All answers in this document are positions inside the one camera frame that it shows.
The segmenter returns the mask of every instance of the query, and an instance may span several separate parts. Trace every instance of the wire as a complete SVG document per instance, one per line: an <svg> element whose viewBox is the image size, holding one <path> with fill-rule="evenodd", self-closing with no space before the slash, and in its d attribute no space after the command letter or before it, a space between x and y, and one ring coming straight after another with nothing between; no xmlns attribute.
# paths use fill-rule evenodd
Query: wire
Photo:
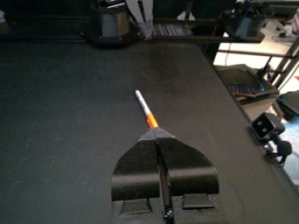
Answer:
<svg viewBox="0 0 299 224"><path fill-rule="evenodd" d="M294 78L298 67L299 67L299 64L298 64L296 67L295 67L295 70L294 70L294 72L292 72L292 75L290 75L287 81L284 82L284 85L286 85L286 83Z"/></svg>
<svg viewBox="0 0 299 224"><path fill-rule="evenodd" d="M230 47L231 47L231 43L228 43L228 52L227 52L227 57L226 57L226 66L228 65Z"/></svg>

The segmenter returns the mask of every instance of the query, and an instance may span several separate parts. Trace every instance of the black metal mount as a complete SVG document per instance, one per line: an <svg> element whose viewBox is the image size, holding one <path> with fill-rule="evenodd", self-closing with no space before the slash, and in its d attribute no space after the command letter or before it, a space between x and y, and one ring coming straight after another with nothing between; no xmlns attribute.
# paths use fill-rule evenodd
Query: black metal mount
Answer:
<svg viewBox="0 0 299 224"><path fill-rule="evenodd" d="M278 117L274 114L263 113L251 123L251 128L260 142L267 144L272 141L275 143L276 152L268 150L266 156L268 158L282 157L279 164L284 166L286 158L292 154L292 145L279 136L286 131L286 127Z"/></svg>

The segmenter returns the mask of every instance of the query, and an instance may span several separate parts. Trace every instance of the black mat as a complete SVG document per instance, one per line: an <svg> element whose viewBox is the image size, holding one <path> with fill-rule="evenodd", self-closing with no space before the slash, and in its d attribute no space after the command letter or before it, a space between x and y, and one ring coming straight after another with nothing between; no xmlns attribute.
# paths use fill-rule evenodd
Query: black mat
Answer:
<svg viewBox="0 0 299 224"><path fill-rule="evenodd" d="M135 90L162 128L219 171L231 223L298 223L299 203L196 45L0 45L0 223L110 223L111 176L146 133Z"/></svg>

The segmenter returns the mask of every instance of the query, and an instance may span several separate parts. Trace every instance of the chair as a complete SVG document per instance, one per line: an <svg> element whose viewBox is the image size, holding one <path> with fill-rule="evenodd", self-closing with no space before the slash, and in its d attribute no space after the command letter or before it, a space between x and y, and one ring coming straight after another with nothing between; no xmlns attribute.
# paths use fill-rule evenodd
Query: chair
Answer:
<svg viewBox="0 0 299 224"><path fill-rule="evenodd" d="M279 96L278 88L259 72L244 64L216 66L219 76L236 96L242 108L254 120L271 107Z"/></svg>

